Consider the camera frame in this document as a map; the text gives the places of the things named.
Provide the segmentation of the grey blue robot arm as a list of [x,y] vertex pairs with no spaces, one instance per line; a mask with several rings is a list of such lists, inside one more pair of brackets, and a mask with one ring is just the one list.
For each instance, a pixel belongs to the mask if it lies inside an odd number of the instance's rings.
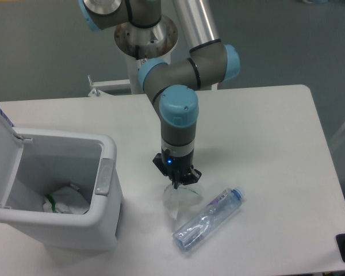
[[235,48],[222,43],[208,1],[174,1],[189,46],[189,57],[163,60],[177,43],[178,31],[162,14],[161,1],[80,1],[92,30],[115,28],[126,55],[141,62],[137,80],[160,119],[161,151],[153,162],[174,188],[197,183],[193,166],[199,113],[196,92],[234,78],[240,71]]

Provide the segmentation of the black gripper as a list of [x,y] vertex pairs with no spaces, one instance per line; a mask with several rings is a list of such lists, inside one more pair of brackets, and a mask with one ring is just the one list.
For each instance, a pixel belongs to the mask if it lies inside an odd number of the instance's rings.
[[174,183],[174,189],[180,185],[191,185],[200,180],[202,173],[197,169],[191,169],[193,165],[193,154],[176,157],[169,154],[157,153],[152,162],[158,170]]

